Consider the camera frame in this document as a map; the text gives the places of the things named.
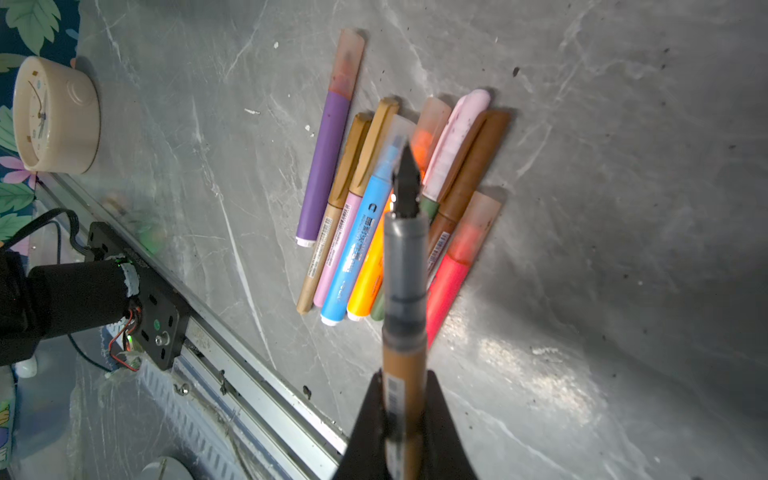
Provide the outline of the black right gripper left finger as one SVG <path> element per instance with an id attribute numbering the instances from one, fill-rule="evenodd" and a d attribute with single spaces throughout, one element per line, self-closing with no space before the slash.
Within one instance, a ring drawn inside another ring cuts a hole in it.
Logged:
<path id="1" fill-rule="evenodd" d="M 386 479 L 385 438 L 382 372 L 378 370 L 370 380 L 351 437 L 332 479 Z"/>

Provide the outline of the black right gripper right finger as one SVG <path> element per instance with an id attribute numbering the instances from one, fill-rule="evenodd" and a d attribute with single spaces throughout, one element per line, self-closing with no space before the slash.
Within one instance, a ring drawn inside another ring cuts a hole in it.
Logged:
<path id="1" fill-rule="evenodd" d="M 427 371 L 424 414 L 426 479 L 477 479 L 461 443 L 437 375 Z"/>

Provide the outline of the brown pen body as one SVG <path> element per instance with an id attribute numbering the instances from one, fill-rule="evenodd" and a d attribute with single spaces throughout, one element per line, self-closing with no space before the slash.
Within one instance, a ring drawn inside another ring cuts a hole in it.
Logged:
<path id="1" fill-rule="evenodd" d="M 426 406 L 426 241 L 421 175 L 409 145 L 393 173 L 395 197 L 384 219 L 383 387 L 385 462 L 393 479 L 417 479 Z"/>

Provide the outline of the brown pen brown cap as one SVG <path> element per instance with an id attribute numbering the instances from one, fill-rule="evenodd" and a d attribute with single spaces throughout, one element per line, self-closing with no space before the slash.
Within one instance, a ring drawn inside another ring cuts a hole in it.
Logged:
<path id="1" fill-rule="evenodd" d="M 447 194 L 431 221 L 428 239 L 427 272 L 432 273 L 438 260 L 467 209 L 471 197 L 494 159 L 513 119 L 511 109 L 491 109 L 475 120 L 457 154 L 459 166 L 448 173 Z"/>

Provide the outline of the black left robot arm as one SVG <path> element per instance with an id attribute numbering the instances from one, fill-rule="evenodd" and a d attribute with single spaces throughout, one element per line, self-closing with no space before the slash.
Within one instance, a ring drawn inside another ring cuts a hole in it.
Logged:
<path id="1" fill-rule="evenodd" d="M 38 266 L 1 255 L 1 364 L 28 360 L 43 339 L 117 322 L 139 295 L 135 266 L 125 259 Z"/>

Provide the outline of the blue highlighter pen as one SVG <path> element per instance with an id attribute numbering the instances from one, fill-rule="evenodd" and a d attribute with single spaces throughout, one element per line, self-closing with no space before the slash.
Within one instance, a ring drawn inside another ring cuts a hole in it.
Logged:
<path id="1" fill-rule="evenodd" d="M 327 326 L 336 326 L 347 313 L 348 302 L 392 189 L 393 170 L 415 127 L 414 122 L 398 114 L 390 122 L 378 163 L 362 197 L 321 310 L 321 320 Z"/>

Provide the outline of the red highlighter pen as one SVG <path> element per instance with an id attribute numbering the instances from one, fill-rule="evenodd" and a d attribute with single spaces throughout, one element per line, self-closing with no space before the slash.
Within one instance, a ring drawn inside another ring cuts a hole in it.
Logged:
<path id="1" fill-rule="evenodd" d="M 426 324 L 429 348 L 447 318 L 500 209 L 499 201 L 476 191 L 458 223 L 429 288 Z"/>

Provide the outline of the tan pen gold cap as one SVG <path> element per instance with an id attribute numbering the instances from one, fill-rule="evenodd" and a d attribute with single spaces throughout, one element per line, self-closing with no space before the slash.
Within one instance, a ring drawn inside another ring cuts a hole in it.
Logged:
<path id="1" fill-rule="evenodd" d="M 341 159 L 337 160 L 333 182 L 324 202 L 315 202 L 322 206 L 322 218 L 318 237 L 313 244 L 313 253 L 304 278 L 302 290 L 297 301 L 297 311 L 307 314 L 314 306 L 320 280 L 326 267 L 326 260 L 332 240 L 342 217 L 342 207 L 346 200 L 349 183 L 357 168 L 360 152 L 371 125 L 372 117 L 368 113 L 357 114 L 352 122 Z"/>

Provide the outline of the pink pen gold cap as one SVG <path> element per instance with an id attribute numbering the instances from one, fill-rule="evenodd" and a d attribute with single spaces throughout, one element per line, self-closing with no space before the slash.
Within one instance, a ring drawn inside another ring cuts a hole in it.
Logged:
<path id="1" fill-rule="evenodd" d="M 319 289 L 314 298 L 315 307 L 317 308 L 321 308 L 324 305 L 331 282 L 339 265 L 342 251 L 350 234 L 355 215 L 360 207 L 372 168 L 378 158 L 377 145 L 379 139 L 391 117 L 398 112 L 399 108 L 400 103 L 394 97 L 384 98 L 379 102 L 375 114 L 371 116 L 372 122 L 362 145 L 357 168 L 349 183 L 347 197 L 342 207 L 342 217 L 326 260 L 326 269 L 322 274 Z"/>

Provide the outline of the orange highlighter pen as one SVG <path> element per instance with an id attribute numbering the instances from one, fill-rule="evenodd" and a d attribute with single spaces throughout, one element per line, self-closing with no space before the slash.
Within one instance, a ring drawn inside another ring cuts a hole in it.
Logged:
<path id="1" fill-rule="evenodd" d="M 435 146 L 450 113 L 451 107 L 434 96 L 430 96 L 423 106 L 410 140 L 421 180 L 424 180 Z M 384 219 L 381 219 L 347 305 L 347 316 L 352 321 L 361 321 L 371 313 L 383 282 L 383 254 Z"/>

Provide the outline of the green pen pink cap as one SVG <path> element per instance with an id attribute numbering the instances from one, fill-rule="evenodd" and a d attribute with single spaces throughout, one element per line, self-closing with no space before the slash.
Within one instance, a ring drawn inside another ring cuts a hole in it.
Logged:
<path id="1" fill-rule="evenodd" d="M 486 89 L 475 89 L 461 97 L 437 142 L 430 159 L 423 181 L 421 209 L 432 222 L 445 196 L 445 182 L 456 159 L 458 151 L 478 115 L 485 111 L 491 102 L 491 94 Z"/>

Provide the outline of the purple highlighter pen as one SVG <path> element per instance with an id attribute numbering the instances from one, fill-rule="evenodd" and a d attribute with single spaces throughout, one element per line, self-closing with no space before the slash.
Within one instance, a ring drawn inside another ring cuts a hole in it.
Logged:
<path id="1" fill-rule="evenodd" d="M 313 246 L 319 234 L 364 48 L 365 39 L 357 31 L 341 31 L 295 235 L 301 247 Z"/>

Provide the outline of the pale green rounded object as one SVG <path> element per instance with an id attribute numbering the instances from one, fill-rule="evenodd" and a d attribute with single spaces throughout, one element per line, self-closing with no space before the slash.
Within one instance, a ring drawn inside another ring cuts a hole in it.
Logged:
<path id="1" fill-rule="evenodd" d="M 135 480 L 193 480 L 189 470 L 177 459 L 161 456 L 146 465 Z"/>

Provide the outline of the beige round clock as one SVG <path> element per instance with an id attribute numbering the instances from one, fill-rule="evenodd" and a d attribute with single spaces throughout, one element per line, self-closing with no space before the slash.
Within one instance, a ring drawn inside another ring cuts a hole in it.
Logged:
<path id="1" fill-rule="evenodd" d="M 101 122 L 98 94 L 85 73 L 27 57 L 16 76 L 12 117 L 26 170 L 79 175 L 91 167 Z"/>

